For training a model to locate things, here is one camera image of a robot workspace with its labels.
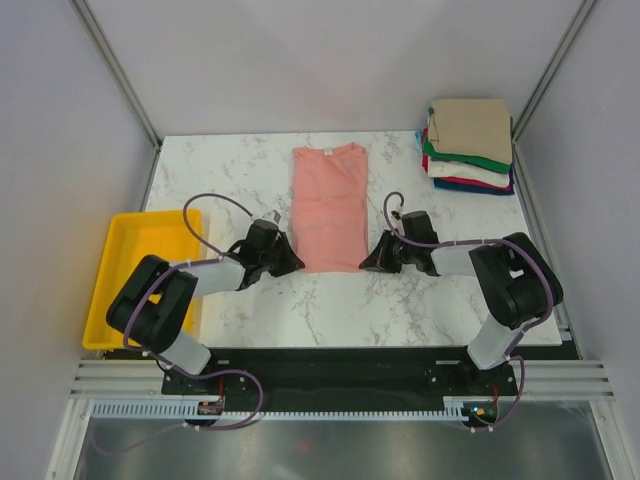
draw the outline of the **gray floor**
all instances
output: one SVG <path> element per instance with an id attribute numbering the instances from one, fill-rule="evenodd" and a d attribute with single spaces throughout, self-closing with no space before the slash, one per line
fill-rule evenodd
<path id="1" fill-rule="evenodd" d="M 165 421 L 92 421 L 118 449 Z M 610 479 L 586 404 L 522 404 L 489 434 L 452 424 L 261 422 L 233 432 L 179 429 L 116 458 L 88 448 L 89 480 Z"/>

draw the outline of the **blue folded cloth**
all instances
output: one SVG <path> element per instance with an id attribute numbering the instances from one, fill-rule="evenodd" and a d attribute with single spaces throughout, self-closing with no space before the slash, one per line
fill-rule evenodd
<path id="1" fill-rule="evenodd" d="M 433 186 L 443 190 L 453 190 L 456 192 L 484 193 L 486 195 L 508 196 L 515 193 L 513 189 L 513 168 L 509 170 L 509 189 L 502 190 L 497 188 L 480 187 L 478 185 L 468 185 L 466 183 L 449 182 L 442 178 L 434 178 Z"/>

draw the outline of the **yellow plastic tray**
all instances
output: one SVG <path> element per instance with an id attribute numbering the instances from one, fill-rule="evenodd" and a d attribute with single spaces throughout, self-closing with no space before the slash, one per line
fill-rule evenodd
<path id="1" fill-rule="evenodd" d="M 189 210 L 189 222 L 202 234 L 202 215 Z M 122 213 L 111 220 L 100 261 L 96 288 L 89 308 L 82 345 L 88 350 L 123 348 L 122 334 L 107 325 L 107 309 L 142 257 L 154 254 L 167 261 L 199 258 L 200 244 L 182 221 L 182 210 Z M 187 310 L 183 328 L 194 328 L 194 305 Z"/>

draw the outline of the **white marble tabletop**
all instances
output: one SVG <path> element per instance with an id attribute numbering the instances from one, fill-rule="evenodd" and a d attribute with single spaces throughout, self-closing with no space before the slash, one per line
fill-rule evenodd
<path id="1" fill-rule="evenodd" d="M 147 210 L 180 209 L 192 195 L 217 192 L 257 216 L 278 210 L 280 228 L 291 238 L 292 149 L 350 142 L 369 154 L 369 251 L 385 228 L 382 201 L 392 190 L 404 193 L 405 212 L 429 213 L 441 241 L 527 232 L 517 196 L 435 190 L 412 131 L 167 137 Z M 250 220 L 233 205 L 205 198 L 193 207 L 208 221 L 209 241 L 223 250 L 244 238 Z M 488 313 L 476 278 L 432 278 L 413 266 L 398 275 L 264 274 L 245 291 L 208 295 L 202 302 L 199 337 L 212 347 L 466 345 Z M 554 317 L 522 341 L 560 343 Z"/>

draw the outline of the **pink cloth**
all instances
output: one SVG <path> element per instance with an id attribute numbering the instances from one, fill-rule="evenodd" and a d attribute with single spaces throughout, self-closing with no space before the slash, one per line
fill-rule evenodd
<path id="1" fill-rule="evenodd" d="M 329 150 L 293 150 L 294 250 L 306 272 L 358 272 L 368 255 L 367 151 Z"/>

